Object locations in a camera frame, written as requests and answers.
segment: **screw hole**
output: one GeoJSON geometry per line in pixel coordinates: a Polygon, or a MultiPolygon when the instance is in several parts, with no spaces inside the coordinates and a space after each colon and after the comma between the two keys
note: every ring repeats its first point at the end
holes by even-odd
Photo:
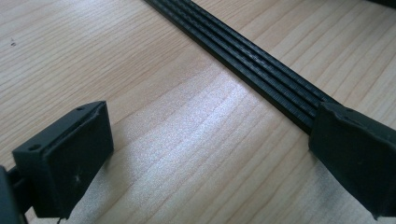
{"type": "Polygon", "coordinates": [[[28,150],[35,151],[35,150],[38,150],[40,147],[41,147],[41,145],[35,144],[35,145],[32,145],[31,147],[29,147],[28,150]]]}

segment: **black ribbed strip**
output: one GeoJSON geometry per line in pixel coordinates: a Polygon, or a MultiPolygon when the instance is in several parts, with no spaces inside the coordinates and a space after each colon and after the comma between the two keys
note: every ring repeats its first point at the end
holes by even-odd
{"type": "Polygon", "coordinates": [[[310,134],[320,102],[332,97],[188,0],[146,0],[310,134]]]}

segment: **wooden table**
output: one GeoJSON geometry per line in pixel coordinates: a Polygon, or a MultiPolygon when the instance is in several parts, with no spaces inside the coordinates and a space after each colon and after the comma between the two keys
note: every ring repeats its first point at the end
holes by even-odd
{"type": "MultiPolygon", "coordinates": [[[[396,128],[394,9],[196,3],[337,101],[396,128]]],[[[115,153],[61,223],[375,223],[308,151],[306,134],[144,1],[3,0],[0,24],[8,169],[11,151],[35,133],[107,100],[115,153]]]]}

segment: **light wood surface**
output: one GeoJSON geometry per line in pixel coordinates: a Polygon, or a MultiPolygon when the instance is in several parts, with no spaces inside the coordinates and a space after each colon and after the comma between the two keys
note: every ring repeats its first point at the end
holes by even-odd
{"type": "MultiPolygon", "coordinates": [[[[396,129],[396,10],[358,0],[195,2],[396,129]]],[[[308,151],[306,134],[142,0],[2,0],[0,37],[8,169],[35,133],[107,100],[115,153],[61,223],[375,223],[308,151]]]]}

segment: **black plastic part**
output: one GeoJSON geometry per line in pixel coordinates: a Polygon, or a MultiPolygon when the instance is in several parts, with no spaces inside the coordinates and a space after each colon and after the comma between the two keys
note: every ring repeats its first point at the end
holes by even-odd
{"type": "Polygon", "coordinates": [[[309,148],[375,218],[396,216],[396,131],[323,103],[309,148]]]}
{"type": "Polygon", "coordinates": [[[369,0],[369,1],[384,5],[386,7],[396,8],[396,0],[369,0]]]}
{"type": "Polygon", "coordinates": [[[332,97],[189,0],[146,0],[310,134],[321,102],[332,97]]]}
{"type": "Polygon", "coordinates": [[[15,201],[20,208],[21,213],[27,212],[32,207],[32,183],[26,178],[23,178],[15,166],[8,171],[8,179],[14,190],[15,201]]]}
{"type": "Polygon", "coordinates": [[[11,183],[3,166],[0,166],[0,190],[0,223],[26,223],[24,214],[17,206],[11,183]]]}
{"type": "Polygon", "coordinates": [[[106,102],[83,105],[13,151],[38,217],[68,218],[113,152],[106,102]]]}

